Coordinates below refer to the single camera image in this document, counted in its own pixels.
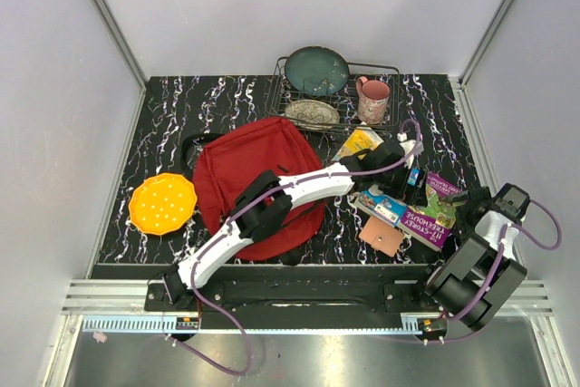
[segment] decorative plate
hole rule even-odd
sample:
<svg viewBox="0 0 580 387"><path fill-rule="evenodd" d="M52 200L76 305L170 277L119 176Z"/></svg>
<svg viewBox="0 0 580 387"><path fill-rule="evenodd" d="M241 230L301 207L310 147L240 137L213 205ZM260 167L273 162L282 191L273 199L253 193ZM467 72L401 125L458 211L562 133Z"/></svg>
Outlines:
<svg viewBox="0 0 580 387"><path fill-rule="evenodd" d="M296 50L285 64L285 76L292 86L314 97L339 92L348 82L349 74L344 58L324 47Z"/></svg>
<svg viewBox="0 0 580 387"><path fill-rule="evenodd" d="M298 127L321 131L328 124L337 124L341 116L330 104L316 100L297 100L286 106L285 116Z"/></svg>
<svg viewBox="0 0 580 387"><path fill-rule="evenodd" d="M197 201L193 183L185 177L168 172L149 177L131 196L130 222L141 233L164 235L186 223Z"/></svg>

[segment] white wall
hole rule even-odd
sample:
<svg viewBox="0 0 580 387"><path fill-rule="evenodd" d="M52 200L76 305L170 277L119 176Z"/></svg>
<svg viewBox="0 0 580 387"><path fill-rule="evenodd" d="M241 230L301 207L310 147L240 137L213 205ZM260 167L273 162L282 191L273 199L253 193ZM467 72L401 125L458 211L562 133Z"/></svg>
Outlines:
<svg viewBox="0 0 580 387"><path fill-rule="evenodd" d="M500 0L108 0L146 74L271 74L324 45L347 60L459 74Z"/></svg>
<svg viewBox="0 0 580 387"><path fill-rule="evenodd" d="M580 3L517 0L469 82L484 139L501 182L511 181L559 217L556 252L521 240L532 277L546 280L556 320L580 376ZM530 213L527 227L547 243L549 220Z"/></svg>
<svg viewBox="0 0 580 387"><path fill-rule="evenodd" d="M139 90L90 0L0 0L0 385L37 385Z"/></svg>

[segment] purple book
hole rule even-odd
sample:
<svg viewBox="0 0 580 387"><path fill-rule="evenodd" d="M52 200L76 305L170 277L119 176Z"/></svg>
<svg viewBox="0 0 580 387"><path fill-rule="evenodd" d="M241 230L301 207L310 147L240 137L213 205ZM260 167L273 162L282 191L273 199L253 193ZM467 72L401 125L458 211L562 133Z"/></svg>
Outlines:
<svg viewBox="0 0 580 387"><path fill-rule="evenodd" d="M430 173L427 176L426 190L429 202L427 207L408 207L397 227L414 236L427 247L440 251L455 224L455 207L441 203L440 198L456 194L461 189L437 174Z"/></svg>

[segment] metal floor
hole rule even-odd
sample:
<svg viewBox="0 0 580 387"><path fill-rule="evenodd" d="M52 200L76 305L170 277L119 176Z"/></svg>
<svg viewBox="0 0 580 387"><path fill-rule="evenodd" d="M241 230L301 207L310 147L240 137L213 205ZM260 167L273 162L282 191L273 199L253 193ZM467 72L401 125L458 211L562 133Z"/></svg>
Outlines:
<svg viewBox="0 0 580 387"><path fill-rule="evenodd" d="M453 335L465 333L457 325ZM188 342L221 363L243 367L239 335L201 334ZM66 385L137 386L547 386L530 324L496 318L461 343L395 343L377 336L254 335L253 371L232 377L193 358L161 336L82 333Z"/></svg>

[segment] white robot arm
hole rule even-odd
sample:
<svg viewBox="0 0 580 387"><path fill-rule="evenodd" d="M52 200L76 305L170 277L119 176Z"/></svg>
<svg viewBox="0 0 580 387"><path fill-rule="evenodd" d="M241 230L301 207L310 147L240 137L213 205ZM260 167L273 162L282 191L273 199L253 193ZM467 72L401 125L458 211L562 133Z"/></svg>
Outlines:
<svg viewBox="0 0 580 387"><path fill-rule="evenodd" d="M262 173L240 196L224 226L203 247L178 263L181 282L187 288L202 287L236 252L279 231L285 216L294 208L346 195L354 188L367 189L377 181L406 185L422 144L420 140L407 140L405 134L398 135L398 139L400 142L384 142L373 151L367 150L362 159L345 157L307 174L277 177L272 171ZM266 198L271 200L267 206Z"/></svg>
<svg viewBox="0 0 580 387"><path fill-rule="evenodd" d="M334 163L327 168L300 176L279 177L279 184L290 185L283 192L290 196L292 210L319 199L342 196L350 192L354 187L352 178L330 177L330 174L347 172L344 165ZM251 237L241 237L235 221L227 222L203 247L179 263L181 281L188 288L191 287L191 271L197 263L194 284L196 288L202 287L229 258L254 242Z"/></svg>

